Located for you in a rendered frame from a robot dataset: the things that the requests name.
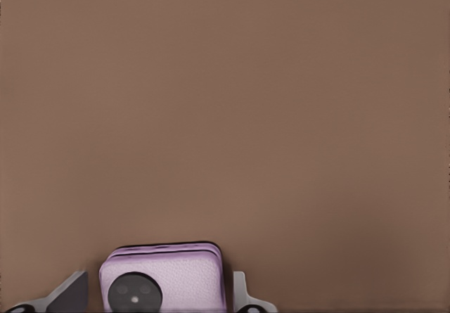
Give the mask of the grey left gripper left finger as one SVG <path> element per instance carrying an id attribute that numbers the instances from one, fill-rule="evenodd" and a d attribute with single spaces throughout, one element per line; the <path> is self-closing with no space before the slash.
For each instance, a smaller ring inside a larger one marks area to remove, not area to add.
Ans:
<path id="1" fill-rule="evenodd" d="M 4 313 L 85 313 L 88 301 L 88 272 L 76 271 L 47 296 L 21 302 Z"/>

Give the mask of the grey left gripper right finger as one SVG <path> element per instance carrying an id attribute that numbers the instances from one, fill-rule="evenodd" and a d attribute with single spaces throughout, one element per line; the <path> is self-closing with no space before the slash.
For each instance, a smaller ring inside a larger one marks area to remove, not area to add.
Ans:
<path id="1" fill-rule="evenodd" d="M 233 272 L 233 311 L 234 313 L 278 313 L 274 304 L 249 295 L 245 273 L 241 271 Z"/>

